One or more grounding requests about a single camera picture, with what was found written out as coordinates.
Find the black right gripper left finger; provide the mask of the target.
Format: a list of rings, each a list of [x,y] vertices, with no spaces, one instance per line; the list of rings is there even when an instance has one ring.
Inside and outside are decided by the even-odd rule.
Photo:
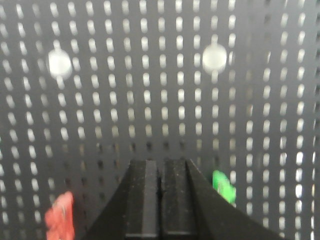
[[[160,239],[159,199],[156,162],[132,160],[116,192],[87,231],[86,239]]]

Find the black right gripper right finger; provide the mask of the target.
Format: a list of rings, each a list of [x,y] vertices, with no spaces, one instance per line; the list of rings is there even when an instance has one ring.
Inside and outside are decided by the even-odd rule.
[[[190,159],[168,159],[161,177],[164,240],[280,240],[228,203]]]

